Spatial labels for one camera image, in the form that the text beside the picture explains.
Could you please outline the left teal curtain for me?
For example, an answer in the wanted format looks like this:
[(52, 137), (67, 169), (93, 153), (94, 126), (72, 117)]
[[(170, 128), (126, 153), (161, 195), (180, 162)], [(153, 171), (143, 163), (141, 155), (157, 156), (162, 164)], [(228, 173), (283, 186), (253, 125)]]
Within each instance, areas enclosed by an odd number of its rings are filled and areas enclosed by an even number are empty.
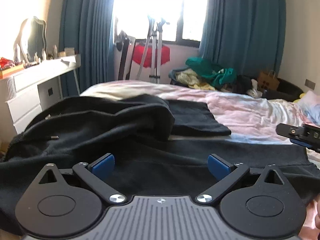
[(114, 0), (63, 0), (59, 50), (74, 48), (81, 56), (76, 74), (61, 77), (64, 97), (114, 80)]

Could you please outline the white vanity desk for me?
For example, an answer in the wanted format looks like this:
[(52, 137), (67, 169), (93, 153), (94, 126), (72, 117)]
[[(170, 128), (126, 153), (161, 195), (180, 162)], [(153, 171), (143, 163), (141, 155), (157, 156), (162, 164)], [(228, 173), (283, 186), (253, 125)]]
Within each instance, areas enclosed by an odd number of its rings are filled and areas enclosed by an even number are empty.
[(16, 94), (35, 84), (41, 84), (52, 78), (71, 72), (81, 66), (81, 55), (66, 56), (42, 63), (16, 72), (1, 79), (1, 101), (8, 101)]

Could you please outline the yellow plush toy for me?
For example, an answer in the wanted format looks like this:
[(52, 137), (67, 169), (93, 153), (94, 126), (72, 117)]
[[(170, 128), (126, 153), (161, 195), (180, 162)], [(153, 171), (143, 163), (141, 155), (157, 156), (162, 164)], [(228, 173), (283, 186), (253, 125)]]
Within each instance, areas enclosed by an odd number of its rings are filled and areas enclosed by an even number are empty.
[(306, 95), (306, 93), (302, 93), (300, 94), (299, 98), (296, 99), (295, 101), (293, 101), (293, 103), (298, 103), (300, 99), (302, 99), (304, 96)]

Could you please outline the pastel tie-dye bed sheet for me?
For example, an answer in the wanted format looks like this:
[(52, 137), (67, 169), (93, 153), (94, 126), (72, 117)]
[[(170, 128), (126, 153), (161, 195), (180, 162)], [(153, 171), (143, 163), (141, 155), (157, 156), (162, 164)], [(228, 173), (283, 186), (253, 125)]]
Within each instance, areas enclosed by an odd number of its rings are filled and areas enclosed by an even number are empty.
[(231, 135), (171, 135), (167, 143), (156, 147), (155, 158), (147, 167), (138, 165), (131, 168), (127, 161), (122, 161), (120, 169), (131, 173), (129, 181), (121, 184), (124, 192), (193, 196), (214, 181), (204, 165), (210, 153), (225, 157), (228, 161), (246, 160), (256, 167), (273, 161), (288, 175), (300, 196), (306, 198), (307, 215), (300, 237), (318, 237), (319, 197), (310, 196), (309, 191), (319, 190), (319, 154), (296, 146), (276, 134), (277, 124), (298, 126), (309, 122), (299, 104), (283, 99), (255, 99), (242, 94), (143, 81), (101, 83), (83, 92), (83, 96), (114, 101), (143, 94), (163, 100), (205, 103), (215, 120), (231, 130)]

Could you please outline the yellow fuzzy garment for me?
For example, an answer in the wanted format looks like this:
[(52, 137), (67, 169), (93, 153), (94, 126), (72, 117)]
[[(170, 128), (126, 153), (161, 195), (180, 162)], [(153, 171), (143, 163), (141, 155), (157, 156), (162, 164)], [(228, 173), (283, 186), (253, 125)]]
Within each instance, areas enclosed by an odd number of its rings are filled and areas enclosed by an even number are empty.
[(177, 72), (175, 78), (177, 82), (187, 85), (189, 88), (216, 91), (213, 86), (204, 81), (190, 68)]

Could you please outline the green sweatshirt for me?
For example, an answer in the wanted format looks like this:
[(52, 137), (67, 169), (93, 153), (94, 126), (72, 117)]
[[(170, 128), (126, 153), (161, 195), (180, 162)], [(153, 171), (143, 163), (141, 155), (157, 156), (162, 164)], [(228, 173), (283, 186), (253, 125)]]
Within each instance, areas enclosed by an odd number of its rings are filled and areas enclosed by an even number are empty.
[(221, 89), (225, 84), (233, 84), (237, 79), (236, 70), (225, 68), (207, 59), (190, 57), (185, 64), (201, 79), (216, 89)]

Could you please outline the brown paper bag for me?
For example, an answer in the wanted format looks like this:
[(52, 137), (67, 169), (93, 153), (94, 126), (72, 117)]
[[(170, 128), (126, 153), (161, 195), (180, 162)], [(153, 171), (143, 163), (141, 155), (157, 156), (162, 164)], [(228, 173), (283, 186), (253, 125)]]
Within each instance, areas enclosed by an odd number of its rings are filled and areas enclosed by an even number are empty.
[(273, 70), (269, 72), (261, 71), (259, 73), (257, 82), (258, 87), (265, 90), (277, 90), (279, 86), (279, 80), (277, 79), (276, 72)]

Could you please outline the white garment on chair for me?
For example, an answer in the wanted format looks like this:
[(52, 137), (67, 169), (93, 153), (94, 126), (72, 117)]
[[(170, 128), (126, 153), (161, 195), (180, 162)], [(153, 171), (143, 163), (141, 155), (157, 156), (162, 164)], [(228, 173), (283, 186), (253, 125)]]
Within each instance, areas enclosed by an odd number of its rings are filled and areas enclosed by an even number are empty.
[(246, 94), (251, 96), (252, 98), (258, 99), (261, 98), (263, 93), (258, 90), (258, 82), (255, 79), (251, 80), (252, 88), (249, 89)]

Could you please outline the black fleece hoodie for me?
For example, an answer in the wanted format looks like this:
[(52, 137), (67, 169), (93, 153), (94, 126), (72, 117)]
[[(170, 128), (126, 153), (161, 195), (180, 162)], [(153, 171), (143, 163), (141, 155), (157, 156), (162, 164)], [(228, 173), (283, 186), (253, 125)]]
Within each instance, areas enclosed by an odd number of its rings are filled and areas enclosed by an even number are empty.
[(1, 161), (1, 229), (22, 234), (15, 206), (44, 165), (71, 168), (107, 153), (116, 163), (107, 183), (126, 196), (195, 197), (215, 182), (207, 168), (210, 154), (252, 168), (276, 164), (305, 204), (319, 196), (319, 169), (304, 148), (215, 139), (229, 133), (205, 103), (151, 95), (62, 100), (33, 118), (9, 144)]

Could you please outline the wall outlet switch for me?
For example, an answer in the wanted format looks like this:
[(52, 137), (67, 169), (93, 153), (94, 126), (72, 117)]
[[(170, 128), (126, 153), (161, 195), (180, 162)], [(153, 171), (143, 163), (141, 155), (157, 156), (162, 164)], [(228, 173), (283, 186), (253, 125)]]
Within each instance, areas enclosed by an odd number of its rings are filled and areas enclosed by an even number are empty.
[(311, 80), (306, 79), (305, 80), (305, 84), (306, 87), (308, 87), (311, 90), (315, 89), (316, 84), (314, 82), (312, 82)]

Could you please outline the ornate vanity mirror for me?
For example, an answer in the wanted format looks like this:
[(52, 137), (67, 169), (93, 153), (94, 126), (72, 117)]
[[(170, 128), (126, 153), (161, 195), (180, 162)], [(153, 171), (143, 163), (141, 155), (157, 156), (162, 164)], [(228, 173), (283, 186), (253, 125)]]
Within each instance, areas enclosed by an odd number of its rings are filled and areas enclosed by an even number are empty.
[(36, 16), (25, 19), (14, 43), (14, 62), (26, 66), (46, 60), (47, 24)]

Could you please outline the orange tray with toys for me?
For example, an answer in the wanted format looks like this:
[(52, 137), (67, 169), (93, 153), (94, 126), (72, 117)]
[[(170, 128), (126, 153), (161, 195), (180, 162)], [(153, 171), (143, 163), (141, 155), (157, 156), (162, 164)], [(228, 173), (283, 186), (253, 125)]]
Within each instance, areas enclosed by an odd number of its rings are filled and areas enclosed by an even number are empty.
[(15, 63), (12, 60), (1, 57), (0, 79), (24, 70), (24, 62)]

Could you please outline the teal curtain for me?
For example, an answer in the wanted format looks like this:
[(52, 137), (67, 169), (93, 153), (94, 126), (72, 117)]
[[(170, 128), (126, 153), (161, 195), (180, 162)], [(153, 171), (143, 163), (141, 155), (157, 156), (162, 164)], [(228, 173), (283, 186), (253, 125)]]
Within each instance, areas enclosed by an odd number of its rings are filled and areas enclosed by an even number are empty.
[(241, 75), (278, 73), (285, 30), (285, 0), (208, 0), (199, 54)]
[(63, 0), (59, 50), (74, 48), (81, 56), (76, 74), (61, 77), (64, 97), (114, 80), (114, 0)]

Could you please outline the right teal curtain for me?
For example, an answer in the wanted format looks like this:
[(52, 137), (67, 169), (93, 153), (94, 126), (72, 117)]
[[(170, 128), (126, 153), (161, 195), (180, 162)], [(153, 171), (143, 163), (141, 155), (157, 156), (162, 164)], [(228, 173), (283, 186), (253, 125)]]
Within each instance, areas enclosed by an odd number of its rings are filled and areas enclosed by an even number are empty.
[(199, 54), (241, 75), (278, 73), (285, 30), (285, 0), (208, 0)]

